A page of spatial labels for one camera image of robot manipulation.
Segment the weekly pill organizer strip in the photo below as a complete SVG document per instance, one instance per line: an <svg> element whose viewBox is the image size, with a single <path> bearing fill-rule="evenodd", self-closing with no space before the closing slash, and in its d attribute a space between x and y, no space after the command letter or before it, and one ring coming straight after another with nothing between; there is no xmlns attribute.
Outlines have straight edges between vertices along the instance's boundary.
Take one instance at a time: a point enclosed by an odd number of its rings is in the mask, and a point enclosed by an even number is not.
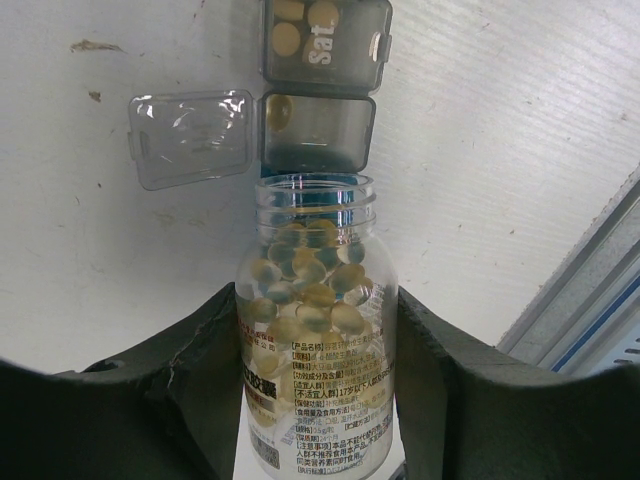
<svg viewBox="0 0 640 480"><path fill-rule="evenodd" d="M155 191L239 175L356 174L368 163L391 48L388 1L266 1L263 94L142 94L128 106L131 157Z"/></svg>

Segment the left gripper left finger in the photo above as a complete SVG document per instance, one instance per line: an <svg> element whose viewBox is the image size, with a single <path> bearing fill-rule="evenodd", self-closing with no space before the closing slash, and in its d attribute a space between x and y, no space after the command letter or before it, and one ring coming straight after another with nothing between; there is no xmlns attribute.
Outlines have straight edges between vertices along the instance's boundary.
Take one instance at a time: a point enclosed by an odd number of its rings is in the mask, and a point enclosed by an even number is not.
<svg viewBox="0 0 640 480"><path fill-rule="evenodd" d="M5 479L229 479L242 365L235 290L84 371L1 365Z"/></svg>

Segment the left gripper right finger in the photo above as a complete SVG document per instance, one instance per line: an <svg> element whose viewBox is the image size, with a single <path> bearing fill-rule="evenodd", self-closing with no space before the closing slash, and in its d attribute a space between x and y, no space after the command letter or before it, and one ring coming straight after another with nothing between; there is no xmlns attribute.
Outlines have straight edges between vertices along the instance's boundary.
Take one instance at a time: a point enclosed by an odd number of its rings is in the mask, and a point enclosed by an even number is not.
<svg viewBox="0 0 640 480"><path fill-rule="evenodd" d="M410 479L635 479L639 369L535 367L398 297L395 395Z"/></svg>

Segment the clear bottle yellow capsules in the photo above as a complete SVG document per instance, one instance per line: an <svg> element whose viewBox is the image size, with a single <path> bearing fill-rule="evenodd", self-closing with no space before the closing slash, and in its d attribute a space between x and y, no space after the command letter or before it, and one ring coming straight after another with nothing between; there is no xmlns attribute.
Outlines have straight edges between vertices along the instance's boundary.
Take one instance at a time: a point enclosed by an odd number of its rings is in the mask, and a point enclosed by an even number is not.
<svg viewBox="0 0 640 480"><path fill-rule="evenodd" d="M393 440L398 281L366 176L256 186L235 298L248 431L274 479L366 479Z"/></svg>

